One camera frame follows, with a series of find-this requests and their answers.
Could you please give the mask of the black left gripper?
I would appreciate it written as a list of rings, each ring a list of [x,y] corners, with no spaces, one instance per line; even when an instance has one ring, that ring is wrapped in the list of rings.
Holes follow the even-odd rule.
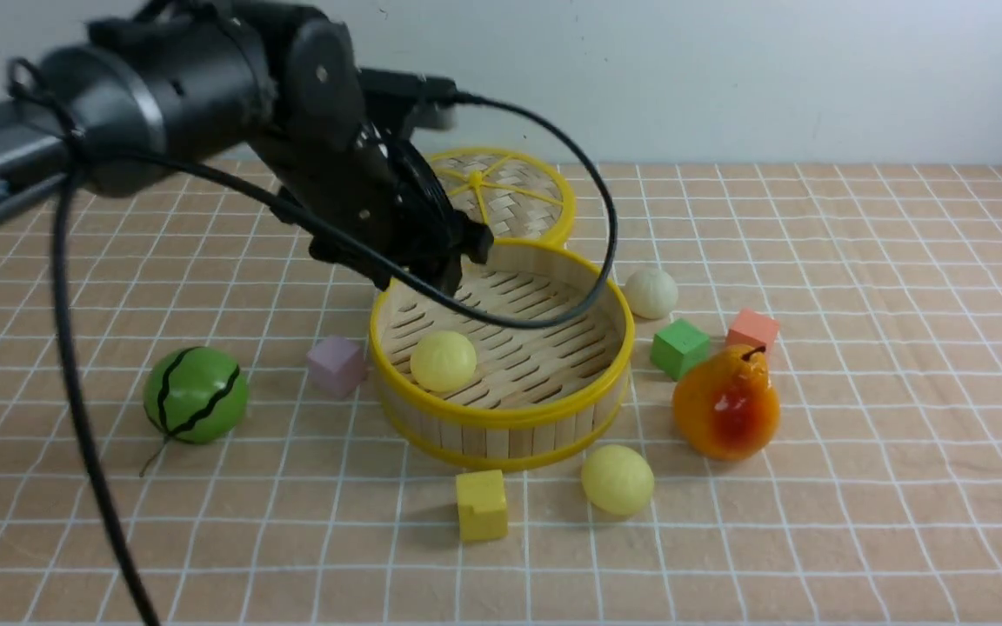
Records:
[[[273,128],[253,148],[301,207],[314,260],[341,264],[380,290],[386,258],[452,296],[462,262],[488,261],[494,236],[456,209],[412,143],[414,130],[445,130],[457,85],[448,77],[381,69],[307,70],[285,78]]]

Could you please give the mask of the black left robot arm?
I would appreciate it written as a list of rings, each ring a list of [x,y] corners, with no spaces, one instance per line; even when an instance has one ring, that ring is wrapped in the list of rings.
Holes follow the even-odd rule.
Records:
[[[359,67],[346,25],[310,5],[148,1],[7,77],[0,226],[71,170],[126,198],[247,145],[281,182],[250,195],[311,235],[314,260],[380,290],[400,267],[446,296],[463,261],[488,261],[492,231],[454,209],[411,142],[449,127],[456,83]]]

